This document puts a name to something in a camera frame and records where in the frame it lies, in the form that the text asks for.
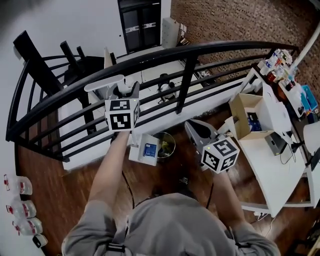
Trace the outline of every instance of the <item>gray t-shirt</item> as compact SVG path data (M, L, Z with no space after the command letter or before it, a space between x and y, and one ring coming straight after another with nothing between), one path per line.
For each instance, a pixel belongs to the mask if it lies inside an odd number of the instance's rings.
M225 229L198 201L179 193L144 201L132 211L127 226L118 231L111 208L93 200L64 239L62 253L65 256L280 255L277 246L248 223L231 232Z

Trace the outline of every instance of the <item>person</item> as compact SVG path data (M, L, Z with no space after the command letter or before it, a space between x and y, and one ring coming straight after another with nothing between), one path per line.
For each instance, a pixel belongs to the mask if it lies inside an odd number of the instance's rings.
M273 256L277 246L246 222L229 180L213 175L215 217L192 196L161 195L136 206L126 227L118 230L112 207L122 176L129 138L122 131L112 142L92 183L78 224L62 243L65 256Z

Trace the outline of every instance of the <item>shirt sleeve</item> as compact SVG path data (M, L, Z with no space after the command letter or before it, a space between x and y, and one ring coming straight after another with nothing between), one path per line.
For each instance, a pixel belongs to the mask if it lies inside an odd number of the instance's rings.
M78 224L62 242L64 256L100 255L117 231L111 208L103 201L89 201Z
M239 256L280 256L277 245L258 234L249 223L241 223L232 230L236 243L244 244L238 249Z

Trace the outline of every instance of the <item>black door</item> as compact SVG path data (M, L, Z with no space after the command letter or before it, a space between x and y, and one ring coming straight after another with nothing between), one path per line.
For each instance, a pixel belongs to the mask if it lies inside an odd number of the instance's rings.
M128 54L160 45L159 1L124 0L119 11Z

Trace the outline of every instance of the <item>white pole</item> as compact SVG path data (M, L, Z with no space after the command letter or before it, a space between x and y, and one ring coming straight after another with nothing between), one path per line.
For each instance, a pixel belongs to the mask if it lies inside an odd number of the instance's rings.
M316 27L313 35L311 36L309 42L305 45L305 47L301 51L300 55L292 63L292 65L291 65L292 68L297 67L299 65L299 63L303 60L303 58L307 55L308 51L310 50L312 45L317 40L317 37L319 36L319 34L320 34L320 22L319 22L318 26Z

